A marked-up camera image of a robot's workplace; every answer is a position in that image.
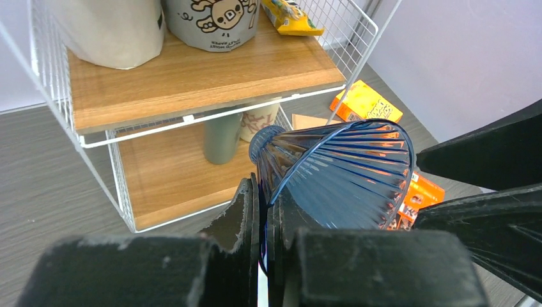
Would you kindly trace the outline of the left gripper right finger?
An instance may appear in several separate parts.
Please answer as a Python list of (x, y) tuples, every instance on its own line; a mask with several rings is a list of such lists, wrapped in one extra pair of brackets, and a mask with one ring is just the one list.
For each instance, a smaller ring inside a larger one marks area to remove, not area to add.
[(289, 193), (267, 210), (271, 306), (488, 306), (457, 236), (326, 229)]

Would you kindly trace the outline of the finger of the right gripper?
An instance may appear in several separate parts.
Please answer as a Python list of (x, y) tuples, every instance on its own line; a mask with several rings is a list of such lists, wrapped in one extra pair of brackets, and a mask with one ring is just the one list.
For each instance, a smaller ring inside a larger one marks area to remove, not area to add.
[(457, 236), (473, 262), (541, 300), (541, 184), (467, 196), (422, 209), (414, 229)]
[(417, 166), (495, 191), (541, 183), (541, 101), (422, 150)]

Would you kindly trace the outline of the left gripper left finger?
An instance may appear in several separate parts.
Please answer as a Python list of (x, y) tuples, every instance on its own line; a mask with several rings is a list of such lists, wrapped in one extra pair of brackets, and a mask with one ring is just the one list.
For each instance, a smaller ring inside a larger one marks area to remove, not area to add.
[(195, 235), (78, 235), (50, 245), (18, 306), (256, 306), (258, 185)]

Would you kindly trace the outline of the blue plastic funnel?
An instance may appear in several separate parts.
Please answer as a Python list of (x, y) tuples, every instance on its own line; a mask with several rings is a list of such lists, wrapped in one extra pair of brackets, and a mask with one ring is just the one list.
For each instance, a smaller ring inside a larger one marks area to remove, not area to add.
[(386, 229), (403, 203), (415, 152), (399, 124), (385, 119), (300, 130), (270, 125), (249, 145), (263, 210), (280, 196), (331, 229)]

